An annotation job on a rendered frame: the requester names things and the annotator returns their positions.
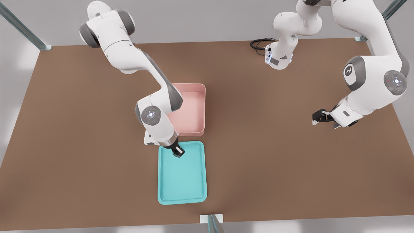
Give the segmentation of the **pale blue-green tray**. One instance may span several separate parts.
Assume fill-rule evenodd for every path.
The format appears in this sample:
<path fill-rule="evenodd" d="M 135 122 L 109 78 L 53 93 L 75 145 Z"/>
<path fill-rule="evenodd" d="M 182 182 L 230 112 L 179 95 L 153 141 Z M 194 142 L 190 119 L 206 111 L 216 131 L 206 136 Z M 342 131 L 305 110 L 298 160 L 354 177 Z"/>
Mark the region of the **pale blue-green tray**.
<path fill-rule="evenodd" d="M 157 199 L 162 205 L 200 203 L 207 198 L 204 144 L 179 142 L 185 150 L 175 157 L 170 149 L 158 149 Z"/>

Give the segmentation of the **pink open box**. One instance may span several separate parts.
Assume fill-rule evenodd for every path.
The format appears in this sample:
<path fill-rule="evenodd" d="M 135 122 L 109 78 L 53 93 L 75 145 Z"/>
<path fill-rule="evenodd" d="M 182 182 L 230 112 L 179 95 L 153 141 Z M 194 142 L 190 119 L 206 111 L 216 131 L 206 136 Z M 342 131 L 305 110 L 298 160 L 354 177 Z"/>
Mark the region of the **pink open box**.
<path fill-rule="evenodd" d="M 205 129 L 206 87 L 200 83 L 174 83 L 182 95 L 182 106 L 168 117 L 182 137 L 201 137 Z"/>

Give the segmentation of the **silver frame post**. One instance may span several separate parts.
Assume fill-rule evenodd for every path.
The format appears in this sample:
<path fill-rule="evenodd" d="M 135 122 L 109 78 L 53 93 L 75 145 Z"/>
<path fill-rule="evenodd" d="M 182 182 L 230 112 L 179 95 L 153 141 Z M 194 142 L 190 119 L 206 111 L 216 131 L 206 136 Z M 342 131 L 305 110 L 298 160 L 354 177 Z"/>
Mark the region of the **silver frame post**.
<path fill-rule="evenodd" d="M 17 31 L 28 39 L 40 51 L 51 50 L 52 45 L 46 45 L 40 40 L 18 17 L 16 17 L 2 2 L 0 2 L 0 15 L 3 16 Z"/>
<path fill-rule="evenodd" d="M 382 12 L 382 16 L 384 17 L 385 21 L 387 20 L 398 11 L 398 9 L 405 4 L 408 0 L 393 0 L 392 3 L 389 4 L 389 6 Z M 354 37 L 354 40 L 356 42 L 366 42 L 368 39 L 361 35 L 359 37 Z"/>
<path fill-rule="evenodd" d="M 200 223 L 207 224 L 208 233 L 225 233 L 221 225 L 223 214 L 200 215 Z"/>

